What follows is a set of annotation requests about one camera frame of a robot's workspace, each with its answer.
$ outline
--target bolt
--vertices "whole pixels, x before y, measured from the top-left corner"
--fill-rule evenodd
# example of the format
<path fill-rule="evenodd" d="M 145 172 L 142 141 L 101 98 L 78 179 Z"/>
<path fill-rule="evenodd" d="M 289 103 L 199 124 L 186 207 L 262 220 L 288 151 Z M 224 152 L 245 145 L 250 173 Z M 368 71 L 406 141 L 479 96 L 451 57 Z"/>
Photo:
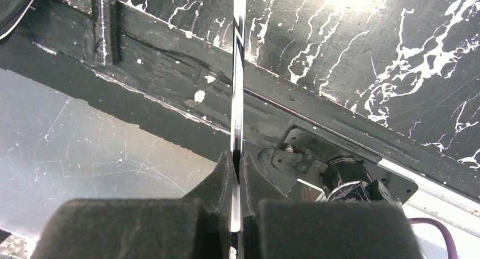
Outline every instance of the bolt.
<path fill-rule="evenodd" d="M 286 151 L 287 153 L 292 153 L 292 152 L 293 152 L 293 147 L 292 147 L 290 144 L 288 144 L 288 145 L 286 146 L 286 148 L 285 148 L 285 151 Z"/>

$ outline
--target cable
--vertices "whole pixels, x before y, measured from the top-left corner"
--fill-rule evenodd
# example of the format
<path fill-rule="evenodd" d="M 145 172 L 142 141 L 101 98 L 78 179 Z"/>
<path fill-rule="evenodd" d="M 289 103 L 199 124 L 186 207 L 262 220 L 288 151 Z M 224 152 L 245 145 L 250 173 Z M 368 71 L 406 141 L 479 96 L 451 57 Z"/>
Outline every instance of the cable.
<path fill-rule="evenodd" d="M 430 224 L 438 228 L 445 239 L 447 245 L 448 259 L 458 259 L 457 247 L 453 241 L 453 237 L 443 223 L 432 218 L 410 218 L 410 224 Z"/>

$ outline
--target black cylinder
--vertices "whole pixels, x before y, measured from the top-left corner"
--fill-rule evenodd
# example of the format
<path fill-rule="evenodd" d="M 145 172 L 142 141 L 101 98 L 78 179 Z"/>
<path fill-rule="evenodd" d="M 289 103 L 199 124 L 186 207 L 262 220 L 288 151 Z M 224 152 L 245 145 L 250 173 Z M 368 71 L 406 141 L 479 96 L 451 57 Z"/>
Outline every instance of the black cylinder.
<path fill-rule="evenodd" d="M 341 155 L 328 161 L 328 168 L 323 175 L 323 186 L 327 187 L 327 193 L 335 188 L 350 182 L 362 181 L 372 183 L 372 178 L 367 168 L 354 156 Z"/>

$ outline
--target black metal frame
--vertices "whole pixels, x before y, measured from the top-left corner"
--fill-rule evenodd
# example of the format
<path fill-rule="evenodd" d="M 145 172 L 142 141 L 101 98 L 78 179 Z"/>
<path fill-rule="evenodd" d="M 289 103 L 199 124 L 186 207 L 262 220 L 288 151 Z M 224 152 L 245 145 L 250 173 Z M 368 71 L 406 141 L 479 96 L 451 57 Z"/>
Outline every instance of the black metal frame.
<path fill-rule="evenodd" d="M 36 0 L 34 7 L 2 48 L 1 68 L 86 100 L 211 160 L 229 145 L 228 136 L 219 131 L 230 129 L 229 53 L 200 39 L 186 38 L 182 31 L 117 1 L 121 61 L 115 66 L 95 66 L 93 17 L 55 0 Z M 58 53 L 45 53 L 32 42 Z M 247 63 L 245 73 L 246 151 L 255 154 L 275 147 L 291 126 L 298 126 L 332 140 L 346 140 L 347 148 L 362 155 L 388 158 L 480 201 L 474 178 L 480 172 L 258 66 Z M 207 84 L 205 75 L 213 75 L 217 81 Z M 106 81 L 109 79 L 164 105 Z M 200 104 L 191 102 L 197 90 L 205 91 Z M 206 124 L 185 119 L 172 108 Z"/>

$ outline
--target white paint chip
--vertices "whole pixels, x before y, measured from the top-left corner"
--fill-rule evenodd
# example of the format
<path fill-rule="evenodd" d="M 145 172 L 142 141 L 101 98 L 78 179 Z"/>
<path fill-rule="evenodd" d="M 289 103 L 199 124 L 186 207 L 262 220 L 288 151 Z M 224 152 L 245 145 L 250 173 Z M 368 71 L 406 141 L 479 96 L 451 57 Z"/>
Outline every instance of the white paint chip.
<path fill-rule="evenodd" d="M 205 99 L 205 91 L 199 90 L 195 92 L 195 97 L 194 97 L 195 102 L 203 102 L 203 99 Z"/>
<path fill-rule="evenodd" d="M 205 79 L 207 79 L 207 83 L 210 84 L 211 82 L 215 81 L 215 77 L 212 75 L 205 75 Z"/>

